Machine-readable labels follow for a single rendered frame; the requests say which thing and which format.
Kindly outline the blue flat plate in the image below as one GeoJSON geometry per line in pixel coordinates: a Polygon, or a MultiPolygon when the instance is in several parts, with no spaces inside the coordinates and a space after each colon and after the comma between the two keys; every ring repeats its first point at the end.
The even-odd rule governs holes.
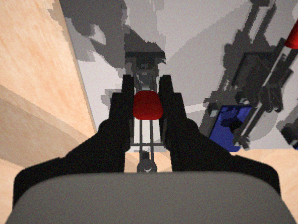
{"type": "Polygon", "coordinates": [[[233,145],[232,140],[234,137],[229,125],[234,121],[243,123],[252,106],[238,105],[237,101],[220,101],[218,108],[218,114],[213,118],[206,137],[229,152],[238,152],[241,147],[233,145]]]}

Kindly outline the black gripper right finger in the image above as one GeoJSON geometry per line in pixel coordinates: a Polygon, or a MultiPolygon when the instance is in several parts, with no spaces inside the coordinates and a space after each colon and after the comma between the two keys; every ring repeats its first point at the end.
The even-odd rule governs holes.
{"type": "Polygon", "coordinates": [[[159,119],[160,140],[170,151],[172,171],[244,173],[267,182],[281,196],[279,175],[272,166],[231,155],[200,133],[197,123],[186,116],[182,94],[174,93],[171,75],[160,77],[158,96],[163,107],[163,115],[159,119]]]}

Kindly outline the toggle clamp with red handle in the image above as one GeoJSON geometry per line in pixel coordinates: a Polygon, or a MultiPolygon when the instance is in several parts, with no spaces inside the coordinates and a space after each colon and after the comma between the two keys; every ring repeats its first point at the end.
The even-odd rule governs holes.
{"type": "Polygon", "coordinates": [[[298,19],[287,39],[280,38],[274,52],[244,52],[231,84],[243,91],[252,108],[243,124],[234,121],[229,125],[234,146],[249,151],[250,136],[265,113],[284,110],[281,91],[294,74],[291,67],[297,57],[298,19]],[[283,54],[286,47],[291,48],[288,56],[283,54]]]}

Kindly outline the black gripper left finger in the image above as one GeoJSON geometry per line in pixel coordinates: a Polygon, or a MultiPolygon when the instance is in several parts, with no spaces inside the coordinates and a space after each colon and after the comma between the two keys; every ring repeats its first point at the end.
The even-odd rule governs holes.
{"type": "Polygon", "coordinates": [[[121,93],[112,93],[109,118],[100,123],[96,134],[65,157],[27,167],[15,176],[12,209],[30,187],[52,177],[124,172],[125,153],[134,144],[134,96],[134,77],[123,75],[121,93]]]}

